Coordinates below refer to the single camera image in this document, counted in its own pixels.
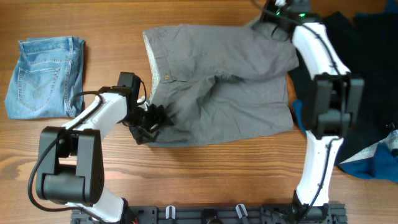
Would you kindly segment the grey shorts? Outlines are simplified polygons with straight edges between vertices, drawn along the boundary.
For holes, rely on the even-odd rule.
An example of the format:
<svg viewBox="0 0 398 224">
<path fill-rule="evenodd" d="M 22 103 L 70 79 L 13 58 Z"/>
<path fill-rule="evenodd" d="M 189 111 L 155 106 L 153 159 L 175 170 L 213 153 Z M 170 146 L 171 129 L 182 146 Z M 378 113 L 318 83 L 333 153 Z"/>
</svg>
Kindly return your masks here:
<svg viewBox="0 0 398 224">
<path fill-rule="evenodd" d="M 289 131 L 287 73 L 299 60 L 274 24 L 180 24 L 143 32 L 150 102 L 170 119 L 154 147 L 194 147 Z"/>
</svg>

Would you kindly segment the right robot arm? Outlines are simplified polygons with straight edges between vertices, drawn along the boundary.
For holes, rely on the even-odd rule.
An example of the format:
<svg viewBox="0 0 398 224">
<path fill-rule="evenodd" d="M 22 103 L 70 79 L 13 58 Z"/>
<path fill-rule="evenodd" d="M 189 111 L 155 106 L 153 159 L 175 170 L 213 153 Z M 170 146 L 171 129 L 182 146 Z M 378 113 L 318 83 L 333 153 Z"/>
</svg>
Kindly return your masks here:
<svg viewBox="0 0 398 224">
<path fill-rule="evenodd" d="M 288 34 L 311 79 L 310 94 L 301 113 L 307 137 L 302 178 L 293 201 L 272 214 L 287 223 L 337 221 L 329 203 L 329 184 L 337 153 L 355 125 L 364 80 L 353 75 L 330 43 L 319 15 L 303 11 L 308 1 L 267 1 L 261 6 L 262 22 L 275 23 Z"/>
</svg>

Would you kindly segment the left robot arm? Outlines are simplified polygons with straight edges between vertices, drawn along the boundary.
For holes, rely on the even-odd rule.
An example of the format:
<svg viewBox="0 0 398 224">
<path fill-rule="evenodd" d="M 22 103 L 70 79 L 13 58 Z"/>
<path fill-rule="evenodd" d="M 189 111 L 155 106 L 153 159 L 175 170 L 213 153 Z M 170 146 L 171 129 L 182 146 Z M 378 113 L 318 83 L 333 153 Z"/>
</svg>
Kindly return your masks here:
<svg viewBox="0 0 398 224">
<path fill-rule="evenodd" d="M 103 87 L 81 115 L 40 134 L 39 156 L 28 180 L 30 202 L 46 212 L 78 211 L 93 223 L 138 223 L 126 199 L 104 186 L 102 141 L 113 127 L 129 127 L 137 144 L 154 142 L 167 122 L 162 105 L 137 99 L 138 87 Z"/>
</svg>

